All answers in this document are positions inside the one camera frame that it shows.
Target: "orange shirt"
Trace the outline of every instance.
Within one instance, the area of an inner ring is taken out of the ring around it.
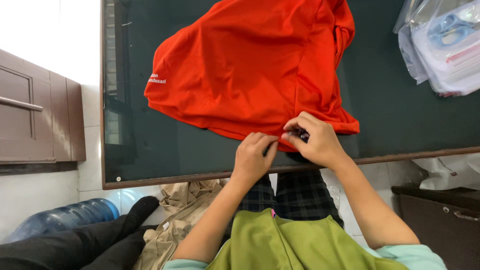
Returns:
[[[354,31],[344,0],[223,0],[158,47],[145,96],[155,110],[237,140],[280,136],[303,110],[355,134],[335,73]],[[279,149],[296,151],[282,140]]]

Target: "blue scissors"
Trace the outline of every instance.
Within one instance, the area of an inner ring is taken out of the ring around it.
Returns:
[[[455,14],[448,14],[443,17],[440,23],[429,30],[430,40],[438,45],[445,47],[457,44],[464,40],[468,35],[475,33],[473,29],[474,23],[469,23],[459,19]],[[451,43],[445,44],[443,38],[451,34],[458,35]]]

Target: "right hand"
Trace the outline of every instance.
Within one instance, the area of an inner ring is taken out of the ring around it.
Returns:
[[[302,111],[298,117],[288,121],[283,129],[289,131],[298,128],[303,128],[310,134],[308,143],[288,133],[283,133],[282,139],[291,143],[304,158],[334,171],[351,160],[338,142],[331,124]]]

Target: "table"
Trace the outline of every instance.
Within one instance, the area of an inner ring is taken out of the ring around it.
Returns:
[[[216,0],[102,0],[103,189],[229,177],[240,141],[148,107],[144,89],[163,40]],[[480,152],[480,91],[442,98],[416,85],[392,32],[403,0],[349,0],[356,34],[337,69],[343,107],[360,122],[339,135],[358,163]],[[312,169],[279,152],[270,173]]]

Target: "light blue sleeve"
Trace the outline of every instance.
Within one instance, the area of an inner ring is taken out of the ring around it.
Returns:
[[[446,270],[444,261],[426,245],[386,245],[374,252],[382,258],[395,260],[409,270]]]
[[[208,263],[204,263],[196,260],[177,259],[171,260],[165,263],[164,270],[176,269],[176,270],[204,270],[207,268]]]

